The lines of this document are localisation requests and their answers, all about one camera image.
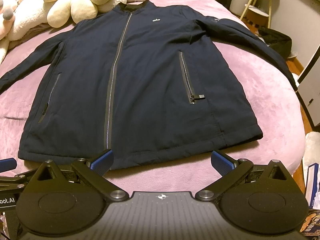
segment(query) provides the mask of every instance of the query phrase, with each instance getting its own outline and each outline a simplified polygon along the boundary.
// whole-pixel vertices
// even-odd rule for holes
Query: pink blanket
[[[222,5],[214,0],[151,0],[157,6],[184,4],[204,15],[228,18],[241,23]],[[25,59],[36,46],[59,32],[72,28],[41,33],[19,45],[0,66],[0,76]],[[304,128],[299,101],[289,81],[275,67],[239,46],[214,41],[228,62],[230,69],[244,87],[246,96],[258,119],[263,139],[225,150],[235,159],[248,158],[255,164],[267,164],[279,159],[290,173],[299,166],[305,148]],[[37,87],[47,66],[44,66],[0,95],[0,158],[15,157],[24,123],[28,117]],[[18,161],[18,167],[3,176],[13,176],[38,163]],[[216,181],[220,175],[212,168],[210,153],[177,161],[109,171],[106,175],[112,183],[130,194],[133,191],[192,191]]]

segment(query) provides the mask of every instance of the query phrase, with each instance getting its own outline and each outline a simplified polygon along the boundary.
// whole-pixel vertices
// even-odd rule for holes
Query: zippered pocket
[[[60,76],[61,76],[61,72],[60,72],[60,73],[58,73],[58,75],[57,75],[57,77],[56,77],[56,81],[54,82],[54,84],[53,84],[53,86],[52,86],[52,88],[51,88],[51,91],[50,91],[50,95],[49,95],[48,101],[47,101],[47,103],[45,104],[45,107],[44,107],[44,109],[43,109],[43,111],[42,111],[42,116],[40,117],[40,119],[39,119],[38,123],[41,123],[41,122],[42,122],[42,120],[43,120],[43,119],[44,119],[44,117],[45,117],[45,114],[46,114],[46,112],[47,112],[48,106],[49,106],[49,104],[50,104],[50,100],[51,100],[52,92],[54,91],[54,88],[56,87],[57,82],[58,82],[58,80],[59,80]]]
[[[197,95],[195,93],[191,83],[188,66],[182,51],[179,51],[179,60],[180,60],[182,78],[183,78],[184,86],[186,88],[186,92],[189,98],[189,103],[194,105],[196,104],[197,100],[205,99],[205,95]]]

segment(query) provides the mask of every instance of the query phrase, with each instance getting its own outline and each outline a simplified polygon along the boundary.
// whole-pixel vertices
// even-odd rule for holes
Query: plush toy nose
[[[3,19],[5,19],[6,21],[9,21],[13,16],[13,10],[12,8],[8,8],[6,10],[4,10],[3,12]]]

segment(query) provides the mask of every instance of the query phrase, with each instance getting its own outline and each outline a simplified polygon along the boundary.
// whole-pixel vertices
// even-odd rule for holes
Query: screw
[[[210,191],[210,190],[201,190],[201,191],[198,192],[198,195],[199,195],[200,198],[207,199],[207,198],[213,197],[214,193],[212,191]]]
[[[115,199],[123,198],[125,197],[125,195],[126,195],[126,192],[124,192],[123,190],[114,190],[110,193],[110,196]]]

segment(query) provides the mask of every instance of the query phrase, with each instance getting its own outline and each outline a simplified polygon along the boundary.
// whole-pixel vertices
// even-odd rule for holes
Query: jacket sleeve
[[[189,6],[182,6],[182,13],[187,19],[194,20],[210,37],[254,49],[264,60],[280,70],[297,91],[295,80],[284,59],[246,27],[233,20],[204,16]]]
[[[60,44],[68,38],[70,31],[59,33],[40,44],[24,61],[0,78],[0,95],[16,81],[36,69],[52,62],[59,51]]]

